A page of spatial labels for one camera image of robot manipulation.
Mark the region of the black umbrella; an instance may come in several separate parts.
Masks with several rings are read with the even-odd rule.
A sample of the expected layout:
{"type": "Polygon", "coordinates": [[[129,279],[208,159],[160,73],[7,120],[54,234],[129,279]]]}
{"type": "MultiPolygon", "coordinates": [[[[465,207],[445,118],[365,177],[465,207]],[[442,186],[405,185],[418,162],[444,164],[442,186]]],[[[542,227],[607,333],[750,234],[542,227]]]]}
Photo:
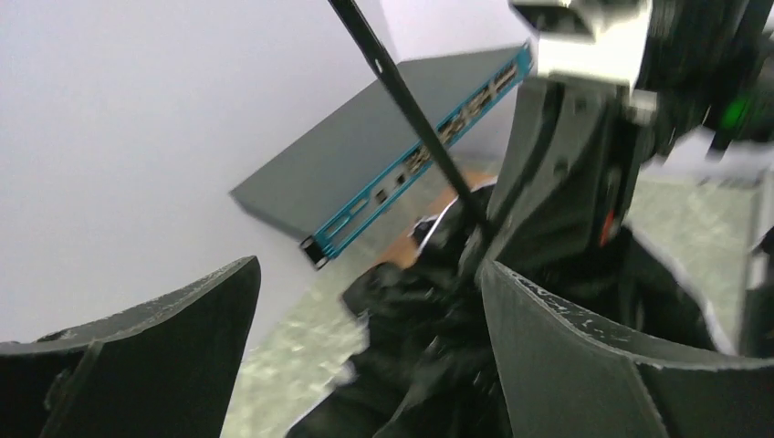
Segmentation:
{"type": "MultiPolygon", "coordinates": [[[[290,437],[517,437],[510,424],[480,283],[484,261],[462,276],[475,233],[490,230],[494,186],[464,187],[397,67],[351,1],[333,8],[403,115],[458,193],[416,261],[379,264],[343,293],[366,320],[368,344],[349,362],[353,378],[288,429],[290,437]]],[[[550,293],[644,334],[739,357],[669,266],[624,223],[612,240],[558,263],[519,273],[550,293]]]]}

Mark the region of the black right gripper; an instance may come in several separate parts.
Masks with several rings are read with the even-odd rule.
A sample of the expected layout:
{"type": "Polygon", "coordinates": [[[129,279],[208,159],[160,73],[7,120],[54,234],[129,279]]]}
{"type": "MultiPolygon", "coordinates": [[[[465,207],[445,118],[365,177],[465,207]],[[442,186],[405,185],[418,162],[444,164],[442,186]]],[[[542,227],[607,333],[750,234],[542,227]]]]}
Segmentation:
{"type": "MultiPolygon", "coordinates": [[[[709,150],[773,141],[770,1],[635,1],[645,12],[638,89],[654,118],[633,130],[636,158],[668,155],[689,131],[713,131],[709,150]]],[[[578,256],[602,236],[631,157],[621,151],[623,89],[580,78],[529,78],[518,88],[507,153],[489,198],[491,237],[471,236],[460,261],[519,273],[578,256]]]]}

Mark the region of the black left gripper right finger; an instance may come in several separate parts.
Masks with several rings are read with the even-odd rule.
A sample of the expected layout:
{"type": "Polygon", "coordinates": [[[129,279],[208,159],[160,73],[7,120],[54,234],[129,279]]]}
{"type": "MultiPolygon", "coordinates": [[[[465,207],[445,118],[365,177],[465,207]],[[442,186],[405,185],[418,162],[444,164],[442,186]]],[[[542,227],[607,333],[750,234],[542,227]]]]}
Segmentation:
{"type": "Polygon", "coordinates": [[[773,362],[627,328],[494,261],[480,283],[517,437],[770,437],[773,362]]]}

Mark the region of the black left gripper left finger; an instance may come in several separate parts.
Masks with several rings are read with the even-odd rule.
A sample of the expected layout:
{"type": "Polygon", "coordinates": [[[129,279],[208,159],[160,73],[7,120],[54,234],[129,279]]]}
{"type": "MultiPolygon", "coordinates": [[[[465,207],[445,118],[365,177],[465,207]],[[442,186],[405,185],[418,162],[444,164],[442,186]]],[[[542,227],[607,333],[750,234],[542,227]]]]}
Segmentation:
{"type": "Polygon", "coordinates": [[[171,293],[1,346],[4,437],[217,437],[261,284],[253,256],[171,293]]]}

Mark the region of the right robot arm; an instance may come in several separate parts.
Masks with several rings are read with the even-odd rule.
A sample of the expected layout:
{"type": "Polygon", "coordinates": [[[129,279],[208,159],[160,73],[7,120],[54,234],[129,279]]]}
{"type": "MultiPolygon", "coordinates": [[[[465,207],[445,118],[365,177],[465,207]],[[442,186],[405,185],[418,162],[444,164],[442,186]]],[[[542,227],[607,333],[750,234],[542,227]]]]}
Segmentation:
{"type": "Polygon", "coordinates": [[[514,1],[536,32],[512,137],[464,252],[530,270],[607,245],[641,166],[688,132],[707,150],[773,140],[770,1],[514,1]]]}

